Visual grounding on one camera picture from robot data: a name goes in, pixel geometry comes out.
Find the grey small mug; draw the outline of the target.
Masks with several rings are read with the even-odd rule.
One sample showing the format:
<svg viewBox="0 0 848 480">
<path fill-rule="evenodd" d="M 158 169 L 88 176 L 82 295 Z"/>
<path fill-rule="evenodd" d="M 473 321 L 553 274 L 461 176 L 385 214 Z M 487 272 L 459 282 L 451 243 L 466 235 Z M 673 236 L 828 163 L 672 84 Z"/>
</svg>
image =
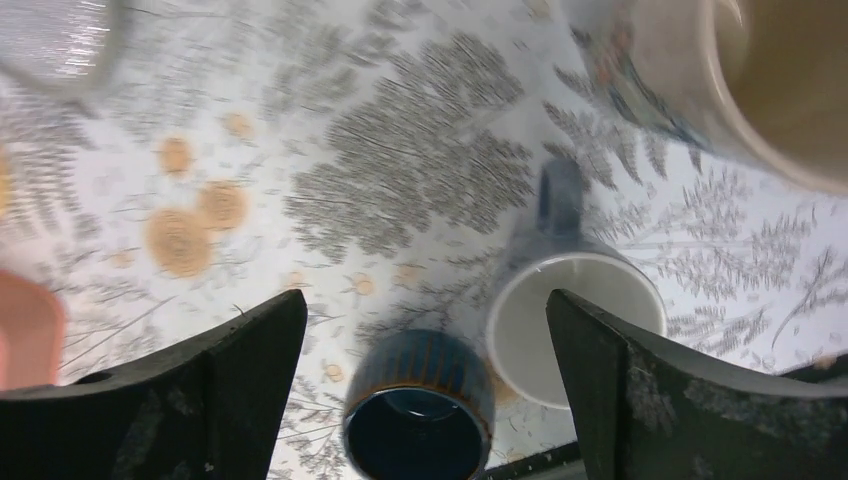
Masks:
<svg viewBox="0 0 848 480">
<path fill-rule="evenodd" d="M 582 229 L 584 185 L 575 160 L 541 168 L 533 211 L 516 224 L 486 308 L 488 357 L 500 379 L 527 400 L 569 409 L 546 304 L 565 289 L 642 329 L 667 333 L 661 295 L 622 254 Z"/>
</svg>

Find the dark blue small mug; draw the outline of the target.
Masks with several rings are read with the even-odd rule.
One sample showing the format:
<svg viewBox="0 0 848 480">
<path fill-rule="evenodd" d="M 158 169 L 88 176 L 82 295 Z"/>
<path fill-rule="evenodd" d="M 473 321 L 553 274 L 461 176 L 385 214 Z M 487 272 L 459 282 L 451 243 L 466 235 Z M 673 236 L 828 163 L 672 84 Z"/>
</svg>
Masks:
<svg viewBox="0 0 848 480">
<path fill-rule="evenodd" d="M 494 387 L 476 352 L 443 332 L 410 329 L 379 341 L 361 361 L 342 440 L 366 479 L 476 479 L 494 422 Z"/>
</svg>

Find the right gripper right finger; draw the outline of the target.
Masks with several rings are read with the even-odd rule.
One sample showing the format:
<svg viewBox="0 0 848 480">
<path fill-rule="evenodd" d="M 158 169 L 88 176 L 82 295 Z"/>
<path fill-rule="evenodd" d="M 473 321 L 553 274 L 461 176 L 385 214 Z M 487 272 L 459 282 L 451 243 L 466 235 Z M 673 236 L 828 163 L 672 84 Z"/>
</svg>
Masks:
<svg viewBox="0 0 848 480">
<path fill-rule="evenodd" d="M 546 317 L 589 479 L 843 479 L 847 358 L 771 375 L 567 290 Z"/>
</svg>

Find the cream floral tall mug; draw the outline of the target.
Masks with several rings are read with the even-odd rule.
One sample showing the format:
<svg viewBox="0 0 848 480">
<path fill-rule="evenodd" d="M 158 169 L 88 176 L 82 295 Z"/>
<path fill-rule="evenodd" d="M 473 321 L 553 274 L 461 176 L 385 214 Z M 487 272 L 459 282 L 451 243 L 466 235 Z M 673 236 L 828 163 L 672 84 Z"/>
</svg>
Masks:
<svg viewBox="0 0 848 480">
<path fill-rule="evenodd" d="M 847 192 L 843 1 L 571 1 L 602 102 L 800 187 Z"/>
</svg>

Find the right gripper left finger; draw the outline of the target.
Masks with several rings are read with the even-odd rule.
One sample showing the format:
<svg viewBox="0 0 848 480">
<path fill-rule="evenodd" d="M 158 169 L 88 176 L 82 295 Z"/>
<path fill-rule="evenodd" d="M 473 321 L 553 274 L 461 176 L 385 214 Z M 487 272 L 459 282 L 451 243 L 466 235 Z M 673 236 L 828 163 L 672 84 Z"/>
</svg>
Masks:
<svg viewBox="0 0 848 480">
<path fill-rule="evenodd" d="M 5 479 L 263 479 L 307 326 L 301 291 L 65 386 L 1 396 Z"/>
</svg>

